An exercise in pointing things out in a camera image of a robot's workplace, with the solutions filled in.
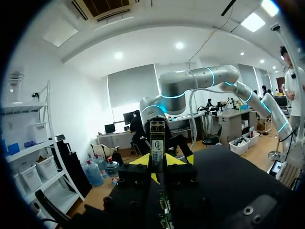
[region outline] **robotic arm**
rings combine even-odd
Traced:
[[[146,130],[149,122],[155,118],[166,120],[165,114],[177,115],[185,110],[185,91],[207,88],[219,84],[222,91],[232,92],[248,103],[262,118],[272,115],[273,123],[283,139],[284,154],[287,162],[302,169],[305,165],[302,144],[296,146],[296,137],[292,134],[286,116],[270,94],[262,100],[245,84],[237,81],[240,74],[231,66],[206,67],[184,72],[169,72],[160,76],[161,95],[155,98],[146,97],[140,101],[141,119]]]

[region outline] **white storage box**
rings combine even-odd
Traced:
[[[23,176],[25,182],[27,183],[32,192],[42,185],[42,182],[36,170],[36,165],[32,165],[30,168],[20,172],[20,174]]]
[[[22,184],[19,180],[18,174],[15,174],[13,177],[14,177],[17,189],[19,190],[20,194],[24,197],[26,195],[26,192],[25,192],[25,190],[24,190],[24,188],[23,188],[23,186],[22,186]]]
[[[250,133],[249,133],[249,132],[243,135],[244,138],[246,138],[246,139],[249,140],[248,148],[250,148],[250,147],[256,145],[257,142],[258,142],[259,133],[256,132],[256,131],[253,131],[253,134],[254,134],[254,137],[253,137],[253,138],[250,138]]]
[[[44,155],[44,157],[47,159],[36,162],[36,167],[39,175],[48,180],[57,173],[57,168],[53,155]]]
[[[35,123],[28,126],[31,141],[37,144],[48,140],[46,123]]]
[[[246,141],[246,144],[244,144],[243,146],[234,146],[234,142],[237,139],[230,142],[230,150],[238,155],[244,154],[248,150],[249,139],[246,139],[245,137],[242,138]]]

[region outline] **basket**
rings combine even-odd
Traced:
[[[54,156],[46,157],[45,160],[35,163],[39,175],[48,180],[57,173],[57,168],[55,166]]]
[[[250,137],[249,132],[243,135],[245,139],[249,140],[248,148],[251,148],[252,146],[256,145],[258,142],[259,133],[256,131],[254,131],[253,133],[254,133],[254,137],[252,138],[249,138]]]
[[[42,185],[41,179],[36,170],[36,165],[32,165],[30,168],[20,172],[20,174],[23,176],[32,192]]]
[[[30,140],[39,144],[48,140],[47,127],[45,123],[35,123],[28,126]]]
[[[232,142],[230,142],[230,150],[238,155],[244,154],[247,150],[248,150],[248,145],[249,145],[249,139],[245,138],[245,137],[240,137],[243,138],[246,141],[246,144],[244,144],[243,146],[234,146],[234,142],[237,140],[233,140]]]

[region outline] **power cord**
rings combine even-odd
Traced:
[[[50,222],[53,222],[53,223],[57,223],[55,220],[53,219],[42,219],[41,222],[44,223],[46,221],[50,221]]]
[[[188,69],[188,70],[190,70],[190,64],[191,64],[190,62],[191,62],[192,58],[194,58],[194,56],[197,55],[197,54],[201,51],[201,49],[202,49],[202,48],[205,46],[205,44],[209,41],[209,39],[212,37],[212,35],[214,35],[214,33],[216,33],[217,31],[221,30],[221,29],[228,23],[228,21],[231,19],[231,16],[232,16],[232,13],[233,13],[233,7],[234,7],[234,5],[232,6],[232,10],[231,10],[230,16],[229,16],[228,20],[225,22],[225,24],[223,24],[222,27],[220,27],[219,29],[217,29],[217,30],[215,30],[215,31],[212,31],[211,34],[210,34],[210,36],[209,36],[208,39],[203,43],[203,45],[200,47],[200,49],[199,49],[199,50],[189,59],[189,62],[188,62],[189,69]]]

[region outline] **person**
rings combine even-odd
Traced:
[[[131,133],[134,133],[132,136],[132,143],[138,146],[142,154],[145,154],[147,148],[146,143],[143,139],[141,139],[142,136],[145,136],[145,132],[139,110],[133,112],[133,120],[130,122],[129,130]]]
[[[302,83],[303,88],[303,90],[300,92],[294,66],[287,52],[287,49],[284,46],[281,46],[280,53],[289,66],[289,69],[285,75],[285,94],[286,97],[291,100],[290,125],[293,129],[296,129],[300,124],[301,117],[300,97],[301,95],[305,96],[305,73],[302,68],[298,67],[299,75],[301,77],[300,81]]]
[[[265,85],[263,85],[263,86],[262,86],[262,89],[263,89],[263,93],[264,93],[263,96],[264,96],[264,95],[267,93],[267,88],[266,88]]]

